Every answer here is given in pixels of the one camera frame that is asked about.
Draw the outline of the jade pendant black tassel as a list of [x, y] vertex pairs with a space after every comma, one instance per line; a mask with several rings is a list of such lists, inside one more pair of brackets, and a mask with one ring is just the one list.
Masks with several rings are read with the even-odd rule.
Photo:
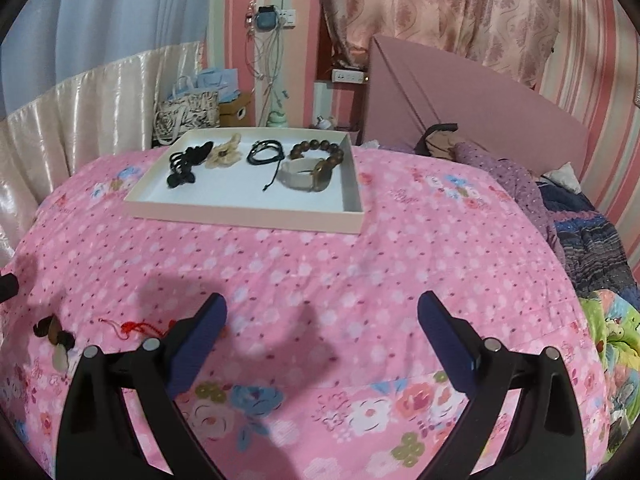
[[55, 314], [39, 320], [32, 331], [38, 338], [46, 338], [53, 346], [52, 365], [54, 369], [66, 374], [70, 368], [68, 354], [75, 348], [75, 337], [68, 330], [62, 329], [62, 324]]

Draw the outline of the red knot cord charm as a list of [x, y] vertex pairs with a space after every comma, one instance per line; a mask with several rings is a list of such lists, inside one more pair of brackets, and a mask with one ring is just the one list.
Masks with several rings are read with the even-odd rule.
[[98, 318], [98, 322], [110, 326], [119, 340], [128, 340], [136, 335], [162, 339], [177, 324], [176, 320], [170, 320], [165, 328], [161, 328], [145, 321], [116, 323], [107, 318]]

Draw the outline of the green cartoon blanket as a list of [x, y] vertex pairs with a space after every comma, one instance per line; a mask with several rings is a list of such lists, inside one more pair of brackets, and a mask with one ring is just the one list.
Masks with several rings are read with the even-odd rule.
[[609, 460], [639, 416], [639, 311], [608, 289], [595, 290], [579, 302], [604, 371]]

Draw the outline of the dark blue patterned blanket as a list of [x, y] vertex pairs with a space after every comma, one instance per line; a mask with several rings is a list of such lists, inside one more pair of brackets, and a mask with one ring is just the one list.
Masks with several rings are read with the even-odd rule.
[[578, 297], [607, 289], [639, 309], [639, 286], [620, 234], [588, 200], [548, 180], [537, 183], [564, 250], [564, 268]]

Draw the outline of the black hair scrunchie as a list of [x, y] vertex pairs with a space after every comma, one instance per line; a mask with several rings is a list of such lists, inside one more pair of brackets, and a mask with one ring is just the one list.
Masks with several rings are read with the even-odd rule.
[[170, 174], [166, 179], [168, 188], [178, 188], [180, 185], [193, 184], [195, 174], [193, 167], [200, 166], [213, 151], [214, 142], [190, 146], [182, 152], [175, 152], [169, 156]]

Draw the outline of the black white tote bag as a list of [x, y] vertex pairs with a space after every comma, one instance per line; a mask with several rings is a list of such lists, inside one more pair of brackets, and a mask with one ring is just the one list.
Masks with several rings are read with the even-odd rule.
[[186, 92], [157, 105], [152, 139], [158, 145], [170, 145], [190, 130], [217, 128], [219, 125], [218, 92]]

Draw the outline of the beige flower scrunchie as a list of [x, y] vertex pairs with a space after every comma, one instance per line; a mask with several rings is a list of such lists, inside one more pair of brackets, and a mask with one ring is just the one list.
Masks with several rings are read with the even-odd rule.
[[242, 136], [236, 132], [224, 144], [215, 145], [209, 153], [205, 161], [205, 167], [213, 168], [229, 168], [242, 159], [240, 151], [240, 143]]

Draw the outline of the purple dotted pillow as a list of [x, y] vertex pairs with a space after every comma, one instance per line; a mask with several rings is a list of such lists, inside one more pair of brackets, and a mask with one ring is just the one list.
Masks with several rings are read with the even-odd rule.
[[511, 159], [499, 158], [472, 142], [460, 142], [452, 148], [454, 160], [483, 170], [501, 186], [540, 232], [564, 266], [564, 249], [541, 192], [530, 172]]

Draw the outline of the brown cardboard box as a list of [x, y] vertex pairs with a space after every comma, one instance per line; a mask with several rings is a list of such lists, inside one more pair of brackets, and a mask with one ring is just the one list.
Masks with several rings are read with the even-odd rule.
[[220, 103], [219, 125], [222, 128], [254, 125], [253, 93], [242, 91], [233, 101]]

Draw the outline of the light blue paper bag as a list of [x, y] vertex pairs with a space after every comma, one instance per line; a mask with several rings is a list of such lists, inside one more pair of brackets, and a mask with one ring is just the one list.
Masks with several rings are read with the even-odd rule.
[[172, 86], [168, 98], [177, 99], [184, 94], [216, 92], [219, 103], [230, 103], [240, 96], [239, 76], [236, 68], [208, 68], [194, 76], [180, 76]]

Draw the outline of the green water bottle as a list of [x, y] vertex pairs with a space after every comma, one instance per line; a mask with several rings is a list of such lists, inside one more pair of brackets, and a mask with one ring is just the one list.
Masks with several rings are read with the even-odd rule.
[[266, 126], [268, 128], [288, 128], [288, 116], [286, 116], [282, 100], [276, 96], [271, 98]]

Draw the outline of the white shallow tray box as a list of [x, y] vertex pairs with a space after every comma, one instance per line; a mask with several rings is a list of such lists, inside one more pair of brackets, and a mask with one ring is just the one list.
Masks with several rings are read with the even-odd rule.
[[[241, 136], [241, 159], [228, 168], [192, 169], [193, 183], [170, 188], [172, 154], [207, 141], [216, 145]], [[246, 156], [258, 141], [277, 140], [288, 154], [300, 142], [326, 140], [344, 153], [333, 169], [328, 187], [321, 192], [289, 188], [274, 173], [285, 162], [254, 166]], [[358, 234], [364, 210], [357, 169], [348, 134], [302, 128], [216, 128], [191, 130], [172, 144], [124, 198], [128, 214], [137, 218], [175, 222], [246, 226], [247, 228]]]

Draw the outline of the white power strip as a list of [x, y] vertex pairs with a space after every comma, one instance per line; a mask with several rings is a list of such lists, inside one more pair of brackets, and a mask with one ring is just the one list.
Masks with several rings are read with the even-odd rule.
[[334, 84], [366, 84], [368, 75], [361, 70], [346, 70], [346, 68], [334, 68], [331, 73]]

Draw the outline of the pink patterned curtain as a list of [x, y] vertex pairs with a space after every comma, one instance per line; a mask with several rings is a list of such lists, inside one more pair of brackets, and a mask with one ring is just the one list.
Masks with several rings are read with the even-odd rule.
[[365, 70], [375, 35], [423, 44], [534, 88], [559, 32], [560, 0], [321, 0], [338, 66]]

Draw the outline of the wall socket with charger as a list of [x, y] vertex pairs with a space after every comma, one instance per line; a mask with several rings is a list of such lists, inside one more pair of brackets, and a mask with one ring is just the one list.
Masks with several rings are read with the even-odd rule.
[[253, 6], [245, 15], [245, 23], [258, 32], [272, 32], [278, 28], [294, 28], [296, 11], [280, 9], [277, 6]]

